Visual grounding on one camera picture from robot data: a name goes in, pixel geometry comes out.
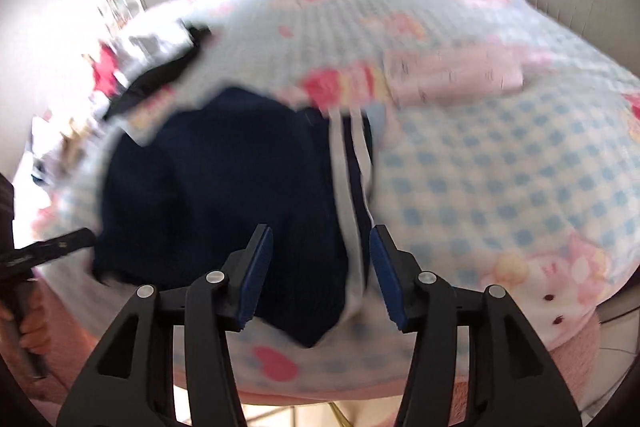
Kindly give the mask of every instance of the human hand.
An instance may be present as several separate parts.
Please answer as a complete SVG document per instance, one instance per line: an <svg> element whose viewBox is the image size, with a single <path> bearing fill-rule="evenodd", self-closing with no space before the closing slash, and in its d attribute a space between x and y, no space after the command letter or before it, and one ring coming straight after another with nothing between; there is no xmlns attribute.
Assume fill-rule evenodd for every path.
<svg viewBox="0 0 640 427"><path fill-rule="evenodd" d="M19 345L36 355L45 355L51 348L51 336L49 324L42 304L42 292L37 284L29 297L30 311L18 325L22 334ZM0 301L0 319L4 321L14 320L11 311Z"/></svg>

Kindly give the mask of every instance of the metal screw head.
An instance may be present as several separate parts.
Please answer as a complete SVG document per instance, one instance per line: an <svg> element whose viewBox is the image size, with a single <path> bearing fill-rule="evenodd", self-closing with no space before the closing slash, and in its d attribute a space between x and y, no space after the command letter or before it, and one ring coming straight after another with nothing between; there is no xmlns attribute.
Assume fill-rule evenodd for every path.
<svg viewBox="0 0 640 427"><path fill-rule="evenodd" d="M224 279L225 274L223 274L220 270L213 270L213 272L207 273L207 282L210 282L211 284L222 282Z"/></svg>
<svg viewBox="0 0 640 427"><path fill-rule="evenodd" d="M138 288L138 291L136 292L138 294L138 297L140 297L141 299L146 299L147 297L150 297L151 295L154 294L154 287L148 284L145 284L144 286L140 286L140 288Z"/></svg>
<svg viewBox="0 0 640 427"><path fill-rule="evenodd" d="M494 284L493 286L489 286L489 295L496 299L502 299L507 295L507 291L502 286Z"/></svg>
<svg viewBox="0 0 640 427"><path fill-rule="evenodd" d="M423 284L433 284L438 280L438 276L433 272L420 272L418 274L418 281Z"/></svg>

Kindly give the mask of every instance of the navy blue fabric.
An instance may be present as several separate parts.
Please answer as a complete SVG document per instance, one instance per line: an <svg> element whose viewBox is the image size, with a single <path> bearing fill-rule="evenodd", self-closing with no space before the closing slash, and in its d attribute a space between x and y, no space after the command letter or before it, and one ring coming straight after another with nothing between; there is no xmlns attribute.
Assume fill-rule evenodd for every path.
<svg viewBox="0 0 640 427"><path fill-rule="evenodd" d="M296 112L233 87L170 118L146 147L123 136L104 185L102 223L99 279L189 285L266 223L274 252L256 315L310 347L344 307L348 260L328 123L315 109Z"/></svg>
<svg viewBox="0 0 640 427"><path fill-rule="evenodd" d="M360 233L364 280L365 283L367 283L369 281L369 234L371 232L371 219L369 216L369 211L367 210L366 198L369 195L365 193L364 188L362 187L362 173L360 172L358 158L356 157L354 151L350 118L345 118L342 120L342 135L344 137L344 151L347 156L349 183L351 185L351 203L353 203L356 222ZM367 143L367 154L369 155L369 161L372 162L371 135L365 133L365 140Z"/></svg>

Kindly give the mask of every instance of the pink fabric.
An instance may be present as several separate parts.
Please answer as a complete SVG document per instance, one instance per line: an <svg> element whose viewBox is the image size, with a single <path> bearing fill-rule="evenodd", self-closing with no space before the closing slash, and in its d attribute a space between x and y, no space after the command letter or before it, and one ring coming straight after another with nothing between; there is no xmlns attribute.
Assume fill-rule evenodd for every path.
<svg viewBox="0 0 640 427"><path fill-rule="evenodd" d="M437 52L388 52L385 72L400 105L453 102L522 89L521 62L505 46L474 44Z"/></svg>

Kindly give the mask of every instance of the white wall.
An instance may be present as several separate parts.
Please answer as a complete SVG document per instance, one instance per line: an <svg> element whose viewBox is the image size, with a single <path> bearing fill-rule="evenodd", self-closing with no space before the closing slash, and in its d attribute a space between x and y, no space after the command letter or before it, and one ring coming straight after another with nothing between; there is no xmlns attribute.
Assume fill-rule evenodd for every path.
<svg viewBox="0 0 640 427"><path fill-rule="evenodd" d="M91 89L80 55L102 28L95 0L0 0L0 172L9 179L31 117L71 107Z"/></svg>

